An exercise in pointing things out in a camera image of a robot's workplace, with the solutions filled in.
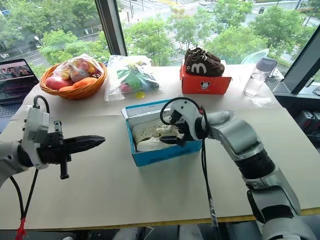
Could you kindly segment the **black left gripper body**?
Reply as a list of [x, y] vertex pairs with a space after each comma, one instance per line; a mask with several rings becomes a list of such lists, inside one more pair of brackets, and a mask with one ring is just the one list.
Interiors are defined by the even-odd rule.
[[71, 161], [71, 155], [67, 152], [60, 120], [54, 121], [54, 132], [48, 133], [37, 152], [42, 163], [60, 165], [61, 180], [70, 177], [68, 174], [68, 162]]

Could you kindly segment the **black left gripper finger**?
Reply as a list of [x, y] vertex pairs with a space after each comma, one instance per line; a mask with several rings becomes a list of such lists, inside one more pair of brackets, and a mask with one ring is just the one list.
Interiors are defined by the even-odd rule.
[[84, 151], [90, 150], [95, 147], [96, 146], [66, 146], [65, 145], [66, 151], [69, 154], [76, 154], [76, 153], [84, 152]]
[[68, 147], [96, 147], [105, 141], [105, 137], [99, 135], [82, 135], [64, 139]]

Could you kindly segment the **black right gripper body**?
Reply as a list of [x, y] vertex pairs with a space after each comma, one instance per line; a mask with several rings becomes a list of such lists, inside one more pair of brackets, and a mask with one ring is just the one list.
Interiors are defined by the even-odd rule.
[[195, 133], [195, 130], [190, 130], [190, 127], [195, 128], [196, 119], [198, 117], [197, 112], [193, 112], [187, 115], [182, 115], [177, 110], [174, 110], [171, 114], [170, 124], [184, 124], [184, 133], [180, 133], [182, 136], [177, 136], [178, 138], [183, 139], [184, 145], [179, 145], [184, 147], [187, 141], [194, 141], [195, 139], [192, 137], [191, 133]]

